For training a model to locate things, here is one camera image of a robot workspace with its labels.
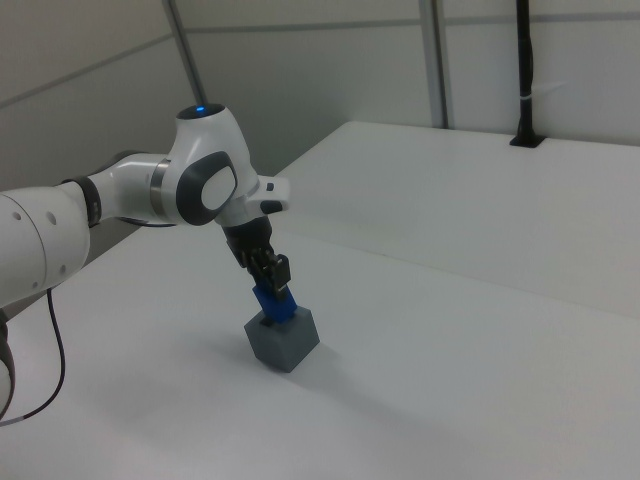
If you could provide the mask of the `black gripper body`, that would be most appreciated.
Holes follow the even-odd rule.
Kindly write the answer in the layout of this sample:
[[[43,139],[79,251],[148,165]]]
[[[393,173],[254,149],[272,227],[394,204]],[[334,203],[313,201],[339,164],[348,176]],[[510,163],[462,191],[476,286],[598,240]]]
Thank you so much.
[[[223,227],[222,230],[233,253],[273,250],[270,243],[273,230],[267,216],[258,217],[242,225]]]

